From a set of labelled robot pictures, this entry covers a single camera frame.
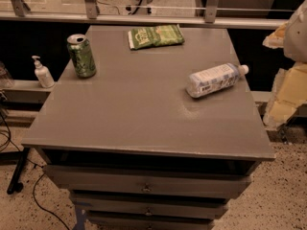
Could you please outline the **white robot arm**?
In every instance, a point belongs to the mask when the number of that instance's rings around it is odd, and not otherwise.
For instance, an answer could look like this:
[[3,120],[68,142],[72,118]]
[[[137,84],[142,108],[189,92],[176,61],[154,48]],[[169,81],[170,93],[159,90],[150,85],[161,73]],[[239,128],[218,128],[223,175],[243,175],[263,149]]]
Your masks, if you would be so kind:
[[284,56],[307,62],[307,0],[290,17],[284,37]]

